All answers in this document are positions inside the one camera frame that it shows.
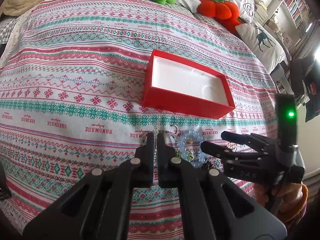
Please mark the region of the person's right hand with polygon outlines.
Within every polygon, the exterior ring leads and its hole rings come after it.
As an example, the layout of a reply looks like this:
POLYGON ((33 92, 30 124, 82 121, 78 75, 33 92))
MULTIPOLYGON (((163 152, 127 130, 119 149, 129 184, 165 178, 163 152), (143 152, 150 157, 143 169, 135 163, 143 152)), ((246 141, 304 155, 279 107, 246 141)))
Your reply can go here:
POLYGON ((309 191, 303 183, 286 183, 282 187, 278 185, 272 190, 272 195, 281 197, 282 204, 276 217, 280 219, 287 228, 298 224, 306 213, 309 191))

